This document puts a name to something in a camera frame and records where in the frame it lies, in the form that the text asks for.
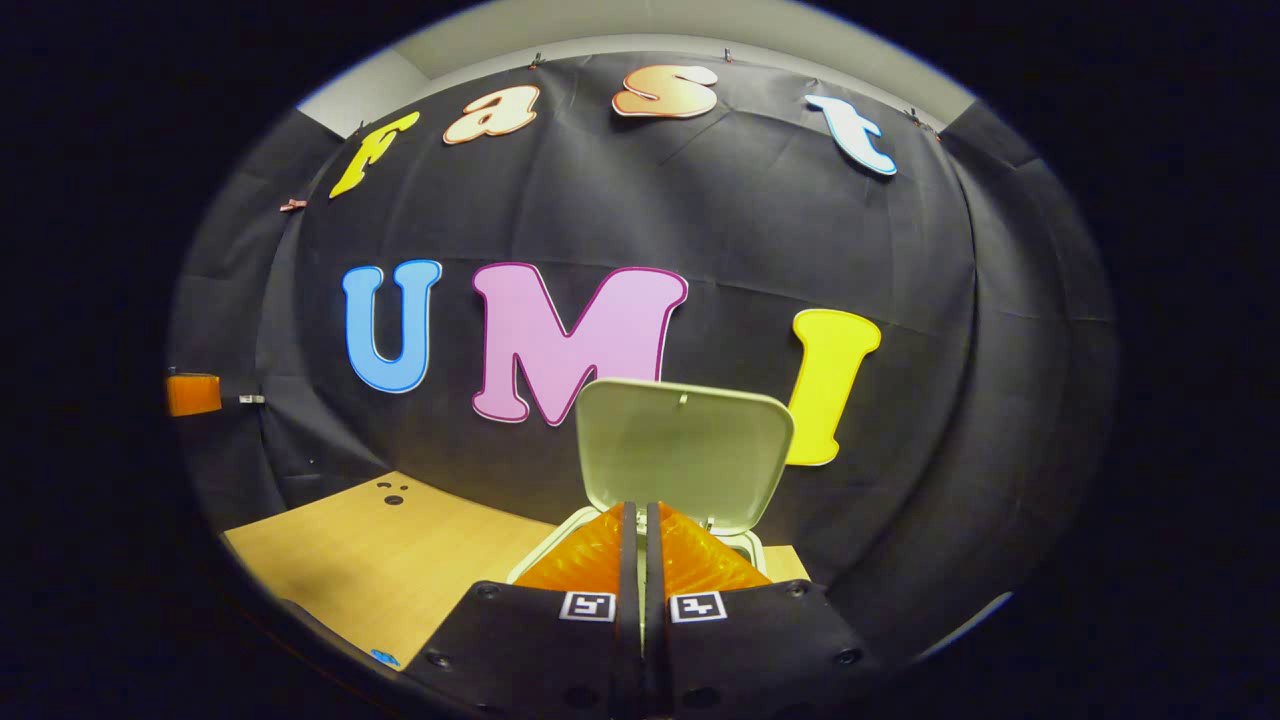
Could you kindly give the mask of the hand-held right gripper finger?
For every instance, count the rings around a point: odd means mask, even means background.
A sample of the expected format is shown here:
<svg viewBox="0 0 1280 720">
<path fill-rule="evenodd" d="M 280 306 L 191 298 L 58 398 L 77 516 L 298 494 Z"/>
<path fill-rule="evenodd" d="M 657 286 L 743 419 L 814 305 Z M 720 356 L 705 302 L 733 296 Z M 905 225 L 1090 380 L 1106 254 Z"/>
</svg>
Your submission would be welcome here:
<svg viewBox="0 0 1280 720">
<path fill-rule="evenodd" d="M 637 510 L 570 533 L 513 583 L 476 582 L 404 678 L 457 719 L 635 719 L 643 711 Z"/>
<path fill-rule="evenodd" d="M 669 719 L 846 719 L 881 659 L 799 578 L 772 582 L 667 503 L 648 506 L 645 671 Z"/>
</svg>

